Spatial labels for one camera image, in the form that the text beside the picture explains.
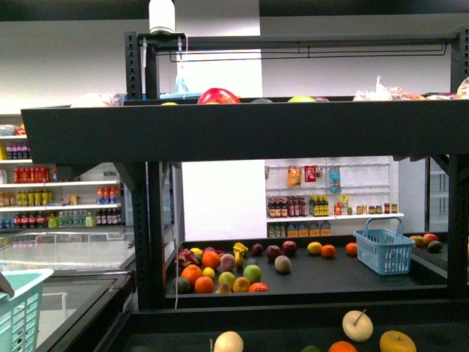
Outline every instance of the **fruit stem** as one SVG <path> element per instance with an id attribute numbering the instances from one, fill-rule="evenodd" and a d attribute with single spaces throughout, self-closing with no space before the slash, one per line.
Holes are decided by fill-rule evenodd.
<path id="1" fill-rule="evenodd" d="M 358 316 L 357 320 L 355 320 L 355 322 L 354 322 L 354 324 L 353 324 L 354 326 L 357 326 L 357 322 L 360 320 L 361 316 L 362 316 L 363 314 L 365 314 L 365 312 L 366 312 L 366 308 L 365 308 L 365 309 L 362 311 L 362 313 Z"/>

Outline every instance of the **ceiling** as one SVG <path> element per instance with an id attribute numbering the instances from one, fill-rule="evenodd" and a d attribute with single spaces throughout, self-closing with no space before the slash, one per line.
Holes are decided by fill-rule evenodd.
<path id="1" fill-rule="evenodd" d="M 261 17 L 464 12 L 469 12 L 467 0 L 259 0 Z M 0 0 L 0 21 L 147 18 L 148 0 Z"/>

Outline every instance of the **glass freezer lid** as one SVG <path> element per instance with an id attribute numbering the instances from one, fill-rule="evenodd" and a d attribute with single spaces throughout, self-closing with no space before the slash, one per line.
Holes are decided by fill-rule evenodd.
<path id="1" fill-rule="evenodd" d="M 25 231 L 0 246 L 0 271 L 51 268 L 55 271 L 116 269 L 135 252 L 133 229 Z"/>

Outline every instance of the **banana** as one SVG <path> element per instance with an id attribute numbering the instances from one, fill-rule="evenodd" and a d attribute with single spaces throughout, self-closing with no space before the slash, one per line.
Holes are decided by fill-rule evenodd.
<path id="1" fill-rule="evenodd" d="M 248 247 L 246 247 L 241 242 L 237 242 L 233 246 L 234 259 L 236 261 L 236 266 L 242 268 L 244 265 L 244 256 L 248 252 Z"/>

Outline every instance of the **orange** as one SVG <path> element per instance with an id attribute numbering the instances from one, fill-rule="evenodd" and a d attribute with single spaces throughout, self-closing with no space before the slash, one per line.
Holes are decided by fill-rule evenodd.
<path id="1" fill-rule="evenodd" d="M 181 273 L 181 276 L 185 277 L 189 281 L 191 287 L 194 287 L 194 285 L 196 284 L 196 280 L 202 276 L 202 269 L 200 269 L 195 264 L 190 264 L 185 267 L 185 269 Z"/>
<path id="2" fill-rule="evenodd" d="M 201 276 L 196 280 L 195 289 L 197 293 L 212 293 L 215 285 L 208 276 Z"/>
<path id="3" fill-rule="evenodd" d="M 324 258 L 332 258 L 334 255 L 336 255 L 336 247 L 334 247 L 332 244 L 326 244 L 322 246 L 321 255 Z"/>
<path id="4" fill-rule="evenodd" d="M 202 264 L 206 268 L 215 270 L 220 266 L 220 255 L 217 252 L 207 251 L 202 255 Z"/>
<path id="5" fill-rule="evenodd" d="M 348 255 L 351 255 L 352 257 L 357 256 L 357 244 L 355 242 L 350 242 L 345 246 L 345 251 L 347 252 Z"/>
<path id="6" fill-rule="evenodd" d="M 334 343 L 330 348 L 329 352 L 358 352 L 352 344 L 346 341 L 338 341 Z"/>
<path id="7" fill-rule="evenodd" d="M 238 277 L 233 284 L 233 292 L 248 292 L 251 282 L 245 277 Z"/>
<path id="8" fill-rule="evenodd" d="M 264 282 L 256 282 L 249 286 L 248 292 L 267 292 L 269 291 L 269 287 Z"/>

